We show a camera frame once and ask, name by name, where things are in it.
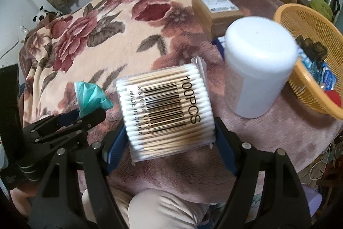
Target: teal face mask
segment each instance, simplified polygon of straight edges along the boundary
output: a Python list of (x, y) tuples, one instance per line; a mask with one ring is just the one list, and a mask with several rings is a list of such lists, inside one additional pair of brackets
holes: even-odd
[(88, 115), (98, 108), (105, 111), (113, 107), (113, 103), (109, 100), (104, 91), (95, 84), (76, 82), (74, 83), (78, 107), (80, 110), (80, 118)]

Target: red object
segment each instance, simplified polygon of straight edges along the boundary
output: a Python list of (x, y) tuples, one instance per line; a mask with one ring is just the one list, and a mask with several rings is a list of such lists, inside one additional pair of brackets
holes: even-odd
[(337, 91), (325, 91), (325, 93), (337, 106), (342, 107), (341, 97)]

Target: yellow plastic basket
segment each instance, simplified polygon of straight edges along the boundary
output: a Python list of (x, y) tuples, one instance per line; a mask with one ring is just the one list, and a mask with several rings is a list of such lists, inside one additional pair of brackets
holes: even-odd
[[(325, 62), (337, 77), (334, 90), (343, 96), (343, 36), (339, 30), (319, 12), (300, 4), (282, 5), (274, 14), (274, 21), (287, 28), (294, 38), (302, 35), (319, 41), (328, 49)], [(319, 87), (300, 60), (289, 77), (294, 93), (316, 112), (343, 119), (343, 109), (337, 106)]]

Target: blanket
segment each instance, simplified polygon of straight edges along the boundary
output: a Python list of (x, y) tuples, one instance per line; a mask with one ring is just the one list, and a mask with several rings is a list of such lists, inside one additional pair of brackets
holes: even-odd
[[(282, 5), (278, 0), (232, 1), (246, 16), (267, 18)], [(96, 83), (105, 91), (114, 107), (89, 133), (89, 143), (102, 140), (121, 119), (115, 79), (190, 63), (194, 56), (207, 63), (214, 115), (258, 149), (285, 149), (297, 171), (328, 146), (342, 124), (308, 109), (288, 85), (264, 116), (248, 120), (233, 114), (223, 102), (224, 62), (197, 22), (191, 0), (92, 0), (36, 31), (20, 55), (23, 64), (30, 64), (24, 125), (75, 109), (74, 82)], [(118, 169), (108, 177), (110, 185), (131, 195), (156, 188), (196, 203), (225, 201), (234, 180), (217, 149), (208, 146), (135, 166), (127, 148)], [(82, 174), (80, 181), (84, 189)]]

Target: cotton swab pack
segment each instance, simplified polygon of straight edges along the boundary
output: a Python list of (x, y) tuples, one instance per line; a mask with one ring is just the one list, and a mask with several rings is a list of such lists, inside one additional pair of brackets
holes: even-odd
[(132, 162), (215, 142), (206, 64), (192, 62), (116, 81)]

